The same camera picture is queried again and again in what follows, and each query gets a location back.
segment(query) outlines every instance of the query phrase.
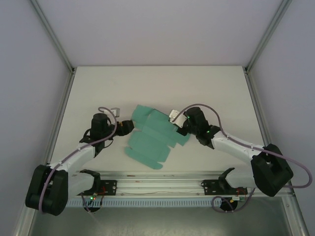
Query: wire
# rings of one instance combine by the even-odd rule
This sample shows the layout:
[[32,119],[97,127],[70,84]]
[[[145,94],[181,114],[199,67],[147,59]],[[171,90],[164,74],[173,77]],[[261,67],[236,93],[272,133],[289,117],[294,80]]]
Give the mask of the wire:
[[105,192],[106,192],[106,191],[105,191],[105,187],[103,186],[103,194],[104,194],[104,195],[103,195],[102,198],[100,199],[100,205],[101,205],[101,206],[103,206],[103,198],[104,198],[104,196],[105,196]]
[[47,177],[47,180],[46,180],[45,183],[44,183],[43,190],[41,191],[41,194],[40,194],[39,204],[38,204],[38,210],[39,210],[40,213],[43,213],[42,205],[43,205],[43,199],[44,199],[45,191],[46,191],[47,186],[48,186],[48,184],[50,183],[50,179],[51,179],[51,177],[53,176],[53,174],[54,174],[54,172],[56,171],[56,169],[57,169],[59,166],[61,166],[64,162],[66,162],[68,159],[70,159],[74,154],[78,153],[80,150],[85,149],[85,148],[87,148],[87,147],[89,147],[89,146],[92,146],[92,145],[94,145],[94,144],[98,144],[98,143],[100,143],[100,142],[106,141],[106,140],[110,139],[110,138],[115,134],[116,129],[117,129],[117,119],[116,119],[114,113],[113,113],[111,110],[109,110],[108,108],[106,108],[106,107],[99,107],[98,110],[99,110],[100,112],[104,112],[104,110],[107,110],[107,111],[113,116],[113,119],[114,119],[114,121],[115,121],[115,126],[114,126],[113,132],[112,132],[110,135],[108,135],[107,137],[103,138],[103,139],[100,139],[100,140],[94,141],[94,142],[92,142],[92,143],[83,145],[81,148],[76,149],[75,151],[73,151],[72,153],[70,153],[64,160],[62,160],[62,161],[61,161],[61,164],[57,164],[57,165],[52,169],[52,171],[49,173],[49,175],[48,175],[48,177]]
[[[247,200],[246,200],[246,202],[244,203],[244,205],[242,205],[239,209],[233,210],[233,207],[232,207],[231,203],[230,203],[226,198],[221,197],[221,196],[215,196],[214,198],[212,198],[211,207],[212,207],[212,209],[213,209],[214,211],[219,212],[219,213],[234,213],[234,212],[238,212],[238,211],[244,209],[244,208],[248,205],[248,203],[250,202],[250,200],[251,200],[251,198],[252,198],[252,196],[253,196],[253,194],[254,194],[254,191],[255,191],[255,188],[254,188],[254,189],[252,190],[252,192],[250,193],[250,196],[247,198]],[[214,201],[215,201],[215,199],[218,199],[218,198],[221,198],[223,201],[227,202],[228,205],[231,207],[232,211],[221,211],[221,210],[217,210],[217,209],[214,207]]]
[[217,118],[218,118],[218,122],[219,122],[219,127],[220,127],[220,130],[222,132],[222,134],[227,137],[229,140],[233,141],[234,143],[238,144],[238,145],[241,145],[243,147],[246,147],[246,148],[251,148],[251,149],[254,149],[254,150],[257,150],[257,151],[261,151],[261,152],[264,152],[264,153],[267,153],[267,154],[270,154],[270,155],[273,155],[273,156],[276,156],[276,157],[279,157],[279,158],[282,158],[284,160],[287,160],[289,162],[292,162],[293,164],[301,167],[302,169],[304,169],[306,171],[306,173],[308,174],[309,176],[309,181],[304,184],[304,185],[286,185],[284,187],[286,188],[307,188],[308,186],[311,185],[312,181],[313,181],[313,176],[312,176],[312,173],[311,171],[305,166],[303,165],[302,163],[290,158],[290,157],[287,157],[287,156],[283,156],[283,155],[280,155],[278,153],[275,153],[273,151],[268,151],[268,150],[265,150],[265,149],[262,149],[262,148],[258,148],[258,147],[251,147],[250,145],[247,145],[247,144],[244,144],[240,141],[237,141],[233,138],[231,138],[230,136],[228,136],[225,131],[223,130],[223,127],[222,127],[222,123],[221,123],[221,118],[219,116],[219,114],[217,113],[217,111],[215,109],[213,109],[212,107],[208,106],[208,105],[205,105],[205,104],[202,104],[202,103],[196,103],[196,104],[192,104],[192,105],[189,105],[187,107],[185,107],[182,111],[180,111],[178,113],[178,115],[174,118],[173,121],[175,121],[182,113],[184,113],[184,111],[186,111],[188,108],[191,108],[191,107],[195,107],[195,106],[201,106],[201,107],[206,107],[208,109],[210,109],[214,114],[216,114]]
[[155,194],[155,193],[191,193],[192,191],[190,192],[167,192],[167,191],[158,191],[158,192],[151,192],[151,193],[126,193],[126,192],[122,192],[122,191],[118,191],[117,192],[120,192],[120,193],[124,193],[124,194],[131,194],[131,195],[147,195],[147,194]]
[[245,192],[243,189],[241,189],[241,188],[237,188],[236,190],[237,190],[237,196],[239,196],[239,195],[240,195],[240,192],[243,192],[243,193],[244,193],[244,195],[245,195],[245,199],[246,199],[246,192]]
[[84,207],[86,208],[86,210],[87,210],[88,212],[91,212],[90,209],[88,208],[87,202],[86,202],[85,199],[84,199],[83,193],[81,193],[81,198],[82,198],[83,205],[84,205]]
[[113,144],[114,140],[111,141],[111,143],[107,146],[105,146],[104,148],[108,148],[109,146],[111,146]]

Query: green fabric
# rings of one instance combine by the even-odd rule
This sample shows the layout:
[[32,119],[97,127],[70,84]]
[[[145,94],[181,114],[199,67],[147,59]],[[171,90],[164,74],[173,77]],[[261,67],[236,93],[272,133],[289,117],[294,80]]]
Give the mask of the green fabric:
[[163,167],[170,153],[170,147],[176,143],[184,145],[190,134],[182,136],[176,132],[177,127],[169,122],[168,115],[151,107],[138,105],[133,111],[131,120],[141,131],[134,131],[129,139],[125,153],[132,159],[159,170]]
[[129,147],[125,147],[125,153],[131,157],[132,159],[142,163],[143,165],[146,165],[154,170],[159,170],[163,167],[162,164],[158,163],[157,161],[151,160],[147,158],[146,156],[136,152],[135,150],[132,150]]
[[136,152],[159,162],[165,162],[171,151],[166,144],[140,131],[131,135],[128,144]]
[[177,132],[174,132],[174,133],[172,134],[172,139],[173,139],[175,142],[177,142],[177,143],[179,143],[180,145],[182,145],[182,146],[184,146],[185,143],[187,143],[187,141],[189,140],[189,138],[190,138],[190,134],[187,134],[186,136],[183,136],[183,135],[181,135],[181,134],[179,134],[179,133],[177,133]]
[[146,122],[149,114],[153,108],[137,105],[136,109],[133,111],[131,115],[131,120],[135,122],[135,127],[138,129],[142,129],[144,123]]

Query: white tabletop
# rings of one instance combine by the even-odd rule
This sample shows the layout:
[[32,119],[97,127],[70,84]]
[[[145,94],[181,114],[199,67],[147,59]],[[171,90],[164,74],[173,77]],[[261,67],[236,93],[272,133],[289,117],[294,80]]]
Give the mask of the white tabletop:
[[[78,145],[99,106],[119,107],[119,120],[130,119],[138,104],[169,114],[193,103],[205,103],[219,113],[226,132],[263,144],[252,100],[241,66],[100,66],[78,67],[57,138],[52,162],[65,158]],[[210,124],[216,117],[202,108]],[[199,144],[191,136],[176,144],[161,170],[131,159],[124,153],[130,135],[115,137],[84,168],[114,172],[224,171],[244,165],[229,154]]]

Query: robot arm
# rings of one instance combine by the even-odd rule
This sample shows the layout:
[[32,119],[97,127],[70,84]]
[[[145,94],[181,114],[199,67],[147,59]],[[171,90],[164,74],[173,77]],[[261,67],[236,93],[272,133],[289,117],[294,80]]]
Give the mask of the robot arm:
[[[196,136],[204,146],[226,152],[243,162],[247,168],[229,168],[220,177],[220,187],[224,190],[238,187],[258,187],[264,194],[273,197],[293,177],[293,172],[287,161],[267,155],[255,148],[269,150],[281,154],[279,148],[273,144],[266,147],[254,145],[233,136],[226,137],[221,129],[215,125],[209,125],[199,107],[192,107],[183,114],[172,110],[170,122],[178,127],[177,132],[182,135],[188,133]],[[241,146],[231,139],[239,141],[251,148]]]
[[[124,136],[134,129],[131,120],[118,122],[114,136]],[[39,165],[32,176],[25,204],[27,207],[39,209],[40,195],[44,183],[52,170],[50,182],[46,188],[42,201],[42,211],[59,215],[65,208],[68,199],[89,191],[95,194],[100,192],[100,174],[95,171],[81,170],[82,166],[95,158],[104,148],[105,141],[80,149],[86,144],[108,137],[114,130],[114,125],[104,113],[93,116],[91,128],[88,129],[78,145],[78,152],[65,162],[55,162],[50,165]]]

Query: gray wall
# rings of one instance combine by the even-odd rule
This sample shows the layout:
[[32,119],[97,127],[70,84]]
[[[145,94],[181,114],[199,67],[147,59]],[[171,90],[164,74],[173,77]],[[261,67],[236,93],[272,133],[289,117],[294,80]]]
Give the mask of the gray wall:
[[74,66],[245,66],[281,1],[38,0]]
[[[273,142],[315,174],[315,1],[294,0],[253,69]],[[307,175],[292,165],[294,184]],[[315,235],[314,183],[295,189],[310,234]]]
[[0,235],[12,235],[68,71],[29,1],[0,1],[0,32]]

